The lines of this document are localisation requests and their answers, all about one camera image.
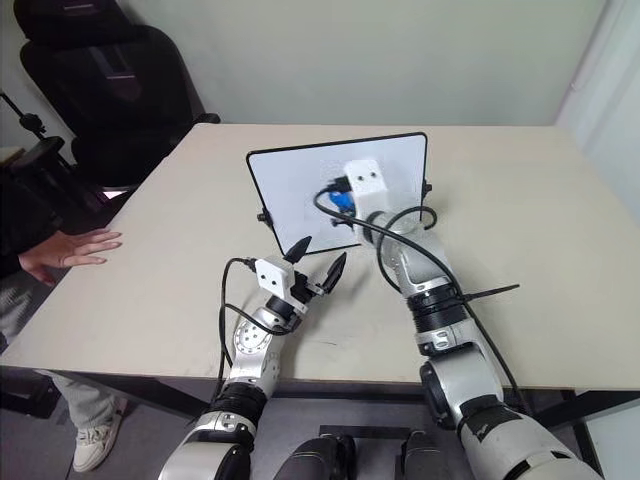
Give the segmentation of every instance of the human hand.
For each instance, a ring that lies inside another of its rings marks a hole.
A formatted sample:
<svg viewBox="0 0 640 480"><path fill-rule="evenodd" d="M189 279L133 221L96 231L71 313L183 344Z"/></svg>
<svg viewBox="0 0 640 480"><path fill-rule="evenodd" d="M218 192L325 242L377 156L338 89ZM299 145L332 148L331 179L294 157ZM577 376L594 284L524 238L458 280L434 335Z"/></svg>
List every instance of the human hand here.
<svg viewBox="0 0 640 480"><path fill-rule="evenodd" d="M91 254L118 248L122 243L110 240L120 235L121 233L111 232L107 228L81 235L67 235L57 231L44 242L18 255L18 260L25 272L53 287L56 281L46 267L67 268L104 263L107 261L105 258L94 257Z"/></svg>

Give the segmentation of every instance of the person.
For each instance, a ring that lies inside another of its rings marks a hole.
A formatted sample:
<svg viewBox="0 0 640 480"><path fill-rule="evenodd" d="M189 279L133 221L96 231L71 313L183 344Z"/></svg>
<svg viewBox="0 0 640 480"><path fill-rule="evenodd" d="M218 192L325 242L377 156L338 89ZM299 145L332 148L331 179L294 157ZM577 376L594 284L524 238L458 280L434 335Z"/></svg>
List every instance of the person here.
<svg viewBox="0 0 640 480"><path fill-rule="evenodd" d="M61 232L60 218L46 204L6 173L0 175L0 329L9 344L56 284L49 268L103 264L106 259L95 254L118 248L121 242L116 240L120 233L108 229L82 235ZM73 468L92 470L113 447L126 401L57 374L47 375L69 404L69 416L78 429Z"/></svg>

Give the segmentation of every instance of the whiteboard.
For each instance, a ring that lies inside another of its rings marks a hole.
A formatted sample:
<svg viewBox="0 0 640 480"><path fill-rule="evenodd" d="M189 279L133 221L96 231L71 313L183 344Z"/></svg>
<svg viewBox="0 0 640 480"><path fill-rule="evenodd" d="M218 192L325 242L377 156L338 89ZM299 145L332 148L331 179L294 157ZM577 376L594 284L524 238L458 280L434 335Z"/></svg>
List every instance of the whiteboard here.
<svg viewBox="0 0 640 480"><path fill-rule="evenodd" d="M346 140L250 152L247 165L273 222L282 253L312 236L308 253L357 245L351 228L331 225L313 205L315 194L344 176L351 160L373 157L384 176L394 210L420 205L426 174L427 136L423 132ZM328 196L323 203L334 207Z"/></svg>

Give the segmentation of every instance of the blue object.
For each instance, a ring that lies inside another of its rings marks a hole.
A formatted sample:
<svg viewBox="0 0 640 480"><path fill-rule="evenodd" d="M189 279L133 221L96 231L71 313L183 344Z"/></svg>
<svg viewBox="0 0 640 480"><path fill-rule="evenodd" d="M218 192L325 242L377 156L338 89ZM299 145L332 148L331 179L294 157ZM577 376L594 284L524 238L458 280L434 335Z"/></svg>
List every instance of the blue object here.
<svg viewBox="0 0 640 480"><path fill-rule="evenodd" d="M355 213L356 211L351 193L329 192L329 200L338 207L340 213Z"/></svg>

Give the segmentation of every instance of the gray pants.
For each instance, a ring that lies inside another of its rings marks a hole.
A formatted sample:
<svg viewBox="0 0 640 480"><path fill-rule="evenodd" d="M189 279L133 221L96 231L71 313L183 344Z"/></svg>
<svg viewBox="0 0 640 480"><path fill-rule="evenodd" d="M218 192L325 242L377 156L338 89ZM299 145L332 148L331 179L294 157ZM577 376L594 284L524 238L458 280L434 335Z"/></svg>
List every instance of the gray pants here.
<svg viewBox="0 0 640 480"><path fill-rule="evenodd" d="M26 272L20 271L1 280L0 331L7 343L20 333L35 311L51 293ZM69 404L69 416L76 428L97 427L107 423L115 410L115 398L100 390L55 373L51 377Z"/></svg>

